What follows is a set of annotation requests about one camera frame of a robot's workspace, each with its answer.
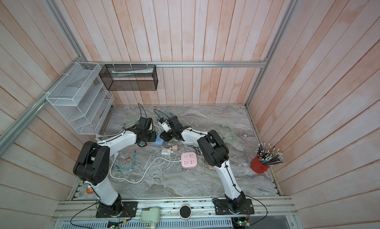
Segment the white charger plug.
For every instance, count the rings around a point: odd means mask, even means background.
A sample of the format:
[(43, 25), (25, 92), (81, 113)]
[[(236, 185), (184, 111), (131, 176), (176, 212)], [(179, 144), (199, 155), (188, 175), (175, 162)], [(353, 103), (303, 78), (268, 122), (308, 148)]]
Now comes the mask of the white charger plug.
[(168, 155), (170, 156), (172, 151), (170, 149), (162, 149), (161, 155)]

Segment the pink power strip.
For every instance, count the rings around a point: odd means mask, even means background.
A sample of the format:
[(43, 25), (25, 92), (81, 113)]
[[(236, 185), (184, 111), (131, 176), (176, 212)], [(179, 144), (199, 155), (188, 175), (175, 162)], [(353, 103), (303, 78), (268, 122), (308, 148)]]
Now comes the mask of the pink power strip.
[(181, 154), (181, 165), (183, 169), (193, 169), (198, 165), (197, 154), (195, 152), (183, 152)]

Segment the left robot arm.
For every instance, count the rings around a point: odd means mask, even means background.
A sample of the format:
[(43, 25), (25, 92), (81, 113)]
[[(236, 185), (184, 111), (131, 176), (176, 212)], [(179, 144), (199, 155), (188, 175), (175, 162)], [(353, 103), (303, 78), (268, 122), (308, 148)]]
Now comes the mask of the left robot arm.
[(76, 160), (73, 173), (84, 184), (93, 189), (99, 200), (99, 208), (111, 217), (122, 214), (121, 196), (112, 187), (108, 178), (109, 159), (126, 147), (146, 142), (155, 142), (157, 133), (153, 130), (123, 131), (99, 142), (86, 142)]

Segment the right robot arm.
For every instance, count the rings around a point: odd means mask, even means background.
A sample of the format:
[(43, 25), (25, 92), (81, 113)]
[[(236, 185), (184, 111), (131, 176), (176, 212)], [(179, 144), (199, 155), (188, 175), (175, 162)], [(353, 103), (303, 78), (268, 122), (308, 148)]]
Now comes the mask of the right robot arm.
[(163, 128), (160, 137), (168, 142), (175, 138), (183, 144), (198, 147), (207, 164), (213, 167), (221, 179), (229, 210), (236, 214), (245, 203), (244, 192), (238, 186), (230, 166), (229, 149), (215, 130), (202, 132), (183, 126), (177, 116), (160, 118)]

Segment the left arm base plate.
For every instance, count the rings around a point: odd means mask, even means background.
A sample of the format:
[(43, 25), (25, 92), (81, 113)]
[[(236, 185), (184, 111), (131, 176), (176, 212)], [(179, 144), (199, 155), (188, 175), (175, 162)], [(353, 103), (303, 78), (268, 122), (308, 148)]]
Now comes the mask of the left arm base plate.
[(117, 218), (117, 217), (127, 217), (133, 218), (136, 216), (138, 208), (137, 201), (116, 201), (113, 205), (108, 206), (99, 203), (99, 207), (96, 213), (96, 218)]

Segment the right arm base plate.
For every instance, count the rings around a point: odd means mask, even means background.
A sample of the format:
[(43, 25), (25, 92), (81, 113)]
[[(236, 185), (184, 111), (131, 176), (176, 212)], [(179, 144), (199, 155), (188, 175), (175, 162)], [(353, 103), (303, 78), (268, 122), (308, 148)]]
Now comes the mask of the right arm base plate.
[(254, 208), (251, 199), (244, 202), (233, 203), (229, 199), (213, 198), (216, 215), (251, 215), (254, 214)]

